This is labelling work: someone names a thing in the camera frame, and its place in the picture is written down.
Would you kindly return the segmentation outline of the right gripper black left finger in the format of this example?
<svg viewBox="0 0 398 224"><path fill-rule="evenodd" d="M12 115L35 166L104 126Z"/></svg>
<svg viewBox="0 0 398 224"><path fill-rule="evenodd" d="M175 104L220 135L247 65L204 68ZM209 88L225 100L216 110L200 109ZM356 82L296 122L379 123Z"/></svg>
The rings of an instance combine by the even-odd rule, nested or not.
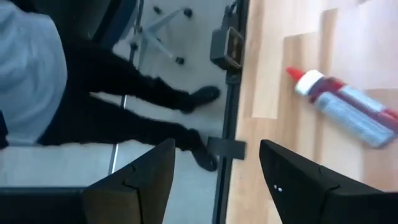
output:
<svg viewBox="0 0 398 224"><path fill-rule="evenodd" d="M174 168L167 139L87 187L0 187L0 224L162 224Z"/></svg>

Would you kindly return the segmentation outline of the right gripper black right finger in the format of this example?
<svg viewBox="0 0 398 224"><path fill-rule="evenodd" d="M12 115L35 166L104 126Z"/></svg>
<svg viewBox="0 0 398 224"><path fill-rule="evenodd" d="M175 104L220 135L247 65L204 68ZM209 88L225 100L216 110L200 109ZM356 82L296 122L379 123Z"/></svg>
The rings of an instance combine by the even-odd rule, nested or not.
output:
<svg viewBox="0 0 398 224"><path fill-rule="evenodd" d="M270 140L259 149L283 224L398 224L398 192L383 192Z"/></svg>

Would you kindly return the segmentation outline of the office chair with star base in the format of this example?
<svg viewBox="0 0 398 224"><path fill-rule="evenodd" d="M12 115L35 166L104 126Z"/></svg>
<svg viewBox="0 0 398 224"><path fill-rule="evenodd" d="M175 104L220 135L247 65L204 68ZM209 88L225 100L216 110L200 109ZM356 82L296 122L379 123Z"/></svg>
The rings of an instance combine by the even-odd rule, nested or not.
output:
<svg viewBox="0 0 398 224"><path fill-rule="evenodd" d="M139 64L142 64L149 44L157 47L178 65L185 63L185 58L175 55L165 46L156 36L156 33L170 23L178 14L183 14L191 19L193 11L189 7L181 7L171 13L163 15L161 8L154 6L153 10L160 17L153 23L142 26L142 10L144 0L110 0L109 6L105 11L97 30L90 35L90 39L108 48L122 37L127 26L131 26L132 34L126 36L126 42L131 47L129 60L134 60L134 52L139 51Z"/></svg>

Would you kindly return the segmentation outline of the red capped glue bottle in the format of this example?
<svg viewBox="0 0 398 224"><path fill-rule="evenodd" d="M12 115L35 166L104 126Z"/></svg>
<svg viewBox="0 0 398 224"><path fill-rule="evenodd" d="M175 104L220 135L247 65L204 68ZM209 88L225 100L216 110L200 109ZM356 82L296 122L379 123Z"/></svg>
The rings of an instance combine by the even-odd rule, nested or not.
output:
<svg viewBox="0 0 398 224"><path fill-rule="evenodd" d="M298 94L369 146L381 148L398 138L398 113L384 104L318 70L288 67L286 72Z"/></svg>

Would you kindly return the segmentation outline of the person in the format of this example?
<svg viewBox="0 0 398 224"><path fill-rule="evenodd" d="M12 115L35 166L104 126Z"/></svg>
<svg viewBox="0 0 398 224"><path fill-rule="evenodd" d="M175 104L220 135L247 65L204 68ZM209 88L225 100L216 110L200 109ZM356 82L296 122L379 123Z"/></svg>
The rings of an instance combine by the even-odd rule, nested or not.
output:
<svg viewBox="0 0 398 224"><path fill-rule="evenodd" d="M155 146L172 138L201 168L216 170L218 161L197 130L146 118L97 93L135 96L189 114L217 100L220 89L172 88L110 49L58 29L31 0L0 0L0 150L130 140Z"/></svg>

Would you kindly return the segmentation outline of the black table frame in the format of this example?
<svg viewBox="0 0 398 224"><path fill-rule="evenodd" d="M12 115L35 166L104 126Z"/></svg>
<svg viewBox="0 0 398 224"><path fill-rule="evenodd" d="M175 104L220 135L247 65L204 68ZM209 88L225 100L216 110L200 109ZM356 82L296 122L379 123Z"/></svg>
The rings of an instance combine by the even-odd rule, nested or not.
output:
<svg viewBox="0 0 398 224"><path fill-rule="evenodd" d="M224 9L224 14L228 11L233 12L238 16L238 31L243 36L244 43L246 37L248 7L249 0L234 0ZM242 68L243 64L240 70L225 70L227 91L226 106L224 109L223 133L220 138L208 138L208 149L219 158L212 224L226 224L226 210L228 206L229 184L233 159L243 160L245 158L246 143L235 140Z"/></svg>

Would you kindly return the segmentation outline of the black box on frame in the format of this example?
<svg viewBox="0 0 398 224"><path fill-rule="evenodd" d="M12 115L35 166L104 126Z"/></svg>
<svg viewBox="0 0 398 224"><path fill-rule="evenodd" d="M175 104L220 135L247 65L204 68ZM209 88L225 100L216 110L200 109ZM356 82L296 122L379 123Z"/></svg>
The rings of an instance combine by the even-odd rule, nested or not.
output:
<svg viewBox="0 0 398 224"><path fill-rule="evenodd" d="M242 67L244 38L238 31L238 23L238 16L226 11L221 27L212 33L210 60L222 70Z"/></svg>

